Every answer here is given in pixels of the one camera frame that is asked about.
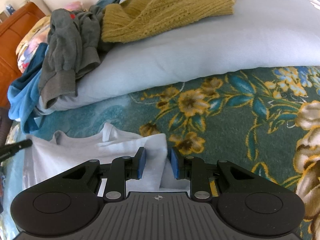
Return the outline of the white printed t-shirt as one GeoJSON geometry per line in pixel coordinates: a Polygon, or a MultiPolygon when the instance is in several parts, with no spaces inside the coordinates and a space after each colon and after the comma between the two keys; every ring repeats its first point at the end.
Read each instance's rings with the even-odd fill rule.
{"type": "Polygon", "coordinates": [[[105,123],[99,133],[86,138],[70,138],[62,131],[56,131],[50,141],[33,135],[28,135],[27,138],[33,144],[24,154],[23,189],[90,159],[98,159],[102,164],[109,164],[118,157],[132,157],[140,147],[144,147],[146,164],[143,176],[140,180],[127,181],[128,192],[190,191],[189,181],[174,178],[167,158],[166,136],[162,133],[142,137],[105,123]]]}

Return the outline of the blue fleece garment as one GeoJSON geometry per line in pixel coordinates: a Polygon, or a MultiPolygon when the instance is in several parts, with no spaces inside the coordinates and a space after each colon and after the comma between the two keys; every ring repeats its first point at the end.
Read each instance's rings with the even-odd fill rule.
{"type": "MultiPolygon", "coordinates": [[[[120,1],[99,0],[94,5],[101,7],[103,10],[107,5],[118,4],[120,1]]],[[[39,128],[35,122],[37,116],[35,108],[39,102],[42,103],[38,84],[45,58],[44,49],[47,47],[48,45],[44,44],[37,50],[22,76],[13,81],[8,88],[9,118],[11,120],[19,119],[22,132],[25,134],[36,131],[39,128]]]]}

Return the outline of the teal floral bed blanket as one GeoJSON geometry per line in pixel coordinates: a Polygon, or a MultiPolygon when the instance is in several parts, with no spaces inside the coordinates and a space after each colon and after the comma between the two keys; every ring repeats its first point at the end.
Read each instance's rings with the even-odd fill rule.
{"type": "Polygon", "coordinates": [[[304,186],[299,233],[319,239],[319,67],[246,69],[103,101],[80,96],[46,110],[35,135],[82,138],[105,122],[162,132],[184,154],[225,157],[288,189],[304,186]]]}

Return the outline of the folded colourful floral blanket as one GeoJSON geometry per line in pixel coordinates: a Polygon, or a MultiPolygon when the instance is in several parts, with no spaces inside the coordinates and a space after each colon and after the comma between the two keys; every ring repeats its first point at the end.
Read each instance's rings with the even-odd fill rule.
{"type": "Polygon", "coordinates": [[[45,16],[17,46],[18,68],[23,73],[42,45],[44,49],[44,74],[51,78],[59,71],[80,67],[83,42],[81,28],[89,22],[90,13],[85,9],[56,9],[45,16]]]}

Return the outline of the orange wooden bed headboard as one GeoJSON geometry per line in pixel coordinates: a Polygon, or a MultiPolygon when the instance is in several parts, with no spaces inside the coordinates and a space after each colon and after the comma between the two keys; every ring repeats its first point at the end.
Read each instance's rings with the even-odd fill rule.
{"type": "Polygon", "coordinates": [[[7,98],[9,85],[22,75],[17,66],[16,48],[29,30],[44,16],[35,3],[29,2],[0,25],[1,107],[10,106],[7,98]]]}

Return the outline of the grey sweatshirt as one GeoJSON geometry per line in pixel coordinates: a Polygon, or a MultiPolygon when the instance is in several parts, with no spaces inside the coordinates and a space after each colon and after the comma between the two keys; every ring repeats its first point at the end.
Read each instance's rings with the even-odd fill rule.
{"type": "Polygon", "coordinates": [[[103,10],[97,5],[89,10],[52,12],[38,84],[43,108],[52,107],[60,96],[76,95],[76,81],[99,66],[102,19],[103,10]]]}

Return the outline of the blue bottle on headboard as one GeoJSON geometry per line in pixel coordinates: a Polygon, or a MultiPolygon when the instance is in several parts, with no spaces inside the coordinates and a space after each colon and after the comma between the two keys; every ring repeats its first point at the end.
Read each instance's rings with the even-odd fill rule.
{"type": "Polygon", "coordinates": [[[10,4],[6,4],[5,5],[5,9],[6,9],[6,12],[9,14],[9,15],[12,15],[16,10],[14,9],[14,7],[10,4]]]}

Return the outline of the mustard yellow knit sweater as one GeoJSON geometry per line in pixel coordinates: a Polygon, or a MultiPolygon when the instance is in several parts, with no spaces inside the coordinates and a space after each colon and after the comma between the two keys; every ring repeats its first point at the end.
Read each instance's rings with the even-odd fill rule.
{"type": "Polygon", "coordinates": [[[203,18],[233,14],[236,0],[125,0],[109,4],[101,28],[103,42],[142,40],[203,18]]]}

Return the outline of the light blue daisy quilt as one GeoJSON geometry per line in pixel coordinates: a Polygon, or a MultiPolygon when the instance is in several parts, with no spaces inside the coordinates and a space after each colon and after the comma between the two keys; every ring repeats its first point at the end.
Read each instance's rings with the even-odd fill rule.
{"type": "Polygon", "coordinates": [[[319,65],[319,0],[236,0],[234,13],[117,44],[39,115],[144,89],[258,67],[319,65]]]}

